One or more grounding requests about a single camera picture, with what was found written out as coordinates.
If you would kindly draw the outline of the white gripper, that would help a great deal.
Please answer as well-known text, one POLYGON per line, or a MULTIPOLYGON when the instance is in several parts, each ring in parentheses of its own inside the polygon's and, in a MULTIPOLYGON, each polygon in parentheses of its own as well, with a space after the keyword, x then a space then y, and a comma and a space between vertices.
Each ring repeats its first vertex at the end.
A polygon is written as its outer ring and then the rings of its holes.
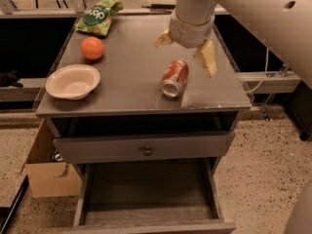
POLYGON ((209 40, 212 34, 214 20, 215 17, 210 16, 209 20, 204 24, 193 25, 182 21, 176 15, 176 12, 172 12, 169 30, 166 29, 161 33, 154 41, 153 46, 172 45, 173 42, 177 42, 186 49, 198 47, 194 58, 208 75, 214 78, 217 72, 215 46, 214 43, 209 40))

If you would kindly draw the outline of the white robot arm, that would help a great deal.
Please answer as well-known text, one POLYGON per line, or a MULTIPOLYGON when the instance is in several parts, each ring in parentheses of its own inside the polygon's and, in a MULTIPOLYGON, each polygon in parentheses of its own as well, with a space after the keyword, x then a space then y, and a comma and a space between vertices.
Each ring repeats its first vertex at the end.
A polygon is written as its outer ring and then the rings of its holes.
POLYGON ((312 87, 312 0, 176 0, 169 28, 155 43, 197 48, 207 59, 217 5, 312 87))

